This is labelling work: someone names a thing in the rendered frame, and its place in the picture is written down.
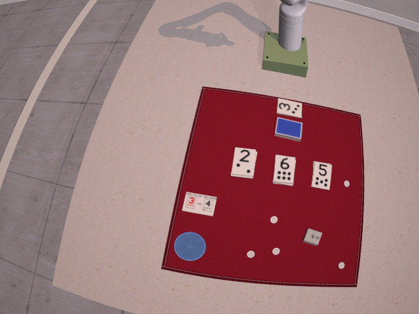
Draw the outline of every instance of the table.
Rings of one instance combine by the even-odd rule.
[[[134,313],[414,313],[419,96],[399,31],[309,3],[307,77],[262,70],[279,1],[156,0],[103,104],[53,285]],[[362,117],[365,211],[357,287],[242,283],[162,270],[203,86]]]

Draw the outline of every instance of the green base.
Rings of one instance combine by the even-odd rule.
[[[288,51],[278,43],[278,33],[264,33],[262,69],[306,77],[308,70],[307,38],[297,51]]]

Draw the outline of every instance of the round blue coaster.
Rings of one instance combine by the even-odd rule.
[[[175,240],[175,252],[183,260],[198,260],[206,249],[204,239],[194,232],[185,232]]]

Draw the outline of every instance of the red mat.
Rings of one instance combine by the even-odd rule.
[[[202,88],[162,269],[249,283],[356,287],[364,191],[361,116],[302,103],[302,118],[294,118],[277,114],[277,106],[276,97]],[[277,117],[302,122],[301,141],[275,136]],[[231,176],[235,147],[257,151],[252,179]],[[276,154],[296,158],[293,186],[272,183]],[[315,161],[332,165],[330,190],[311,187]],[[187,192],[216,197],[213,216],[182,211]],[[317,246],[303,242],[309,228],[322,233]],[[175,252],[175,240],[185,232],[205,241],[197,260]],[[248,257],[249,251],[255,256]]]

